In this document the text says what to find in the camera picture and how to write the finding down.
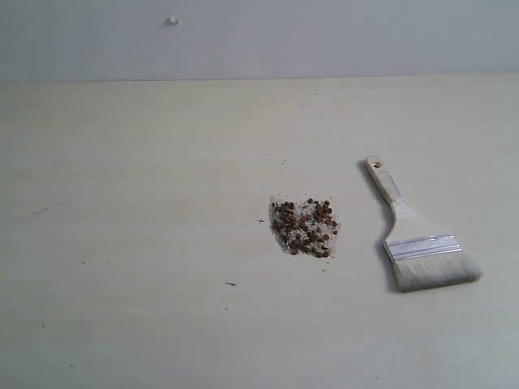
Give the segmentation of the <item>white paint brush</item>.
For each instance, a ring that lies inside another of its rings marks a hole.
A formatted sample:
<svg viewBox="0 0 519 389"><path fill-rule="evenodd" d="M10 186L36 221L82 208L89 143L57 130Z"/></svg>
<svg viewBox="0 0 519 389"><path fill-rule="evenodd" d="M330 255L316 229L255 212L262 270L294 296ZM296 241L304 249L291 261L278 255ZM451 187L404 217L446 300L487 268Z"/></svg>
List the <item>white paint brush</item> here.
<svg viewBox="0 0 519 389"><path fill-rule="evenodd" d="M367 171L392 212L384 249L402 292L439 288L479 280L483 274L457 237L427 220L405 200L386 164L365 159Z"/></svg>

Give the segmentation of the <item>small white wall plug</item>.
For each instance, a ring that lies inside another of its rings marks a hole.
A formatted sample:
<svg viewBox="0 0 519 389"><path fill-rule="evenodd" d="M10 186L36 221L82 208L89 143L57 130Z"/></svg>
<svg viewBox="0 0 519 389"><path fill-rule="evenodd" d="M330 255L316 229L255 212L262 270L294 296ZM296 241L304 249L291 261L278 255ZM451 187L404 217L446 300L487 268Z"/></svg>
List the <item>small white wall plug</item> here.
<svg viewBox="0 0 519 389"><path fill-rule="evenodd" d="M166 21L165 25L167 26L178 26L181 23L181 21L174 16L170 16Z"/></svg>

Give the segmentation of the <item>pile of rice and beans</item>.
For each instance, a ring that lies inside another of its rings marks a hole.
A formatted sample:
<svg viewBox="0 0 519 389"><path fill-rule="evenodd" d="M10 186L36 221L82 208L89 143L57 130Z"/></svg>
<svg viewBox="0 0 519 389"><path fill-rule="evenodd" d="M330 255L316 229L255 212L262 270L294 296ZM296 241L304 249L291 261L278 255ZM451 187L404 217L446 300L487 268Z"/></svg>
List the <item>pile of rice and beans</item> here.
<svg viewBox="0 0 519 389"><path fill-rule="evenodd" d="M269 198L268 218L274 237L287 254L320 259L335 255L341 223L330 198L292 201L273 195Z"/></svg>

